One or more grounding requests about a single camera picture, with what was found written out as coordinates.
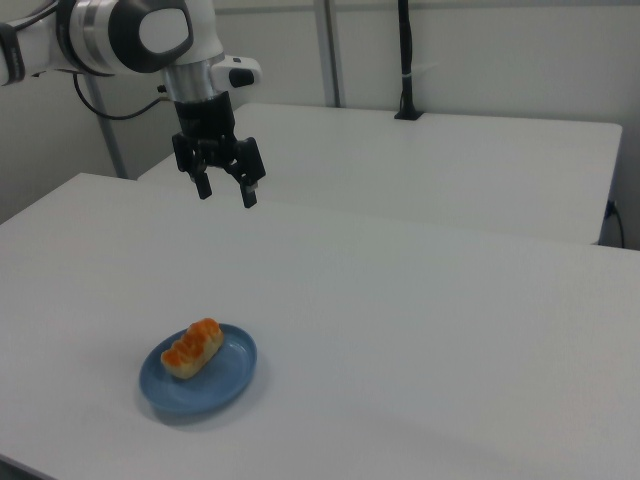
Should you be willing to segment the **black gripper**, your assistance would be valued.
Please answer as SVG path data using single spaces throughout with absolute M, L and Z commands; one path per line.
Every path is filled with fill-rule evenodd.
M 201 200 L 212 195 L 208 166 L 225 168 L 239 184 L 243 205 L 257 203 L 256 189 L 266 176 L 254 138 L 238 140 L 228 92 L 200 102 L 175 102 L 180 131 L 172 137 L 177 168 L 187 173 Z

